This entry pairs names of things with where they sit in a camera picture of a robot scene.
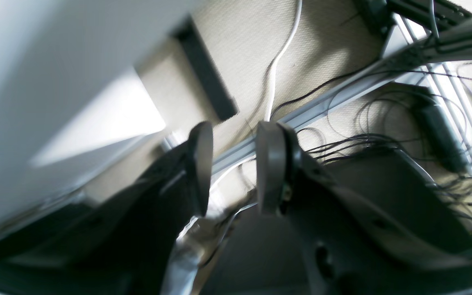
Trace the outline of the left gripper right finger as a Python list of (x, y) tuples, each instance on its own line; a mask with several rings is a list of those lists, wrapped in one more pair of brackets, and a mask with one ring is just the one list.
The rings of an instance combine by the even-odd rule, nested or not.
[(472, 295), (472, 231), (395, 149), (320, 164), (260, 122), (257, 194), (296, 232), (312, 294)]

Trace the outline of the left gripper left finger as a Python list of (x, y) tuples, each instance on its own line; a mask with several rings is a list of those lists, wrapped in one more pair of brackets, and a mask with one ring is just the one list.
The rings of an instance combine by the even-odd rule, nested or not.
[(172, 248), (206, 214), (212, 124), (194, 126), (130, 186), (73, 202), (0, 238), (0, 295), (157, 295)]

